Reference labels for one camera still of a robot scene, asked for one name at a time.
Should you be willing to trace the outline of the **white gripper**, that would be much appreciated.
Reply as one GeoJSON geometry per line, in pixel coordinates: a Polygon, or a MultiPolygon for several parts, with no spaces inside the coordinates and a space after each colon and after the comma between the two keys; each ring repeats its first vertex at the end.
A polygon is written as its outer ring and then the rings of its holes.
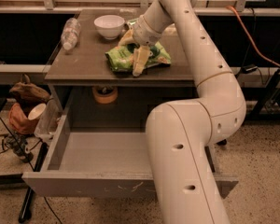
{"type": "Polygon", "coordinates": [[[153,30],[141,15],[132,29],[128,30],[119,41],[120,46],[132,44],[134,41],[142,45],[133,52],[133,76],[139,77],[148,61],[150,47],[155,45],[161,38],[161,34],[153,30]]]}

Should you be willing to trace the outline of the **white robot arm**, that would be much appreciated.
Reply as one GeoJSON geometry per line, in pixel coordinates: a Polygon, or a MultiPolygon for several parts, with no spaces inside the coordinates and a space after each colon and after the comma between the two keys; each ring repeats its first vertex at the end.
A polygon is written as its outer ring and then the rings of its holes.
{"type": "Polygon", "coordinates": [[[246,104],[232,70],[193,11],[195,0],[156,0],[121,44],[137,44],[133,74],[174,25],[198,96],[163,103],[147,118],[147,151],[164,224],[230,224],[205,147],[235,133],[246,104]]]}

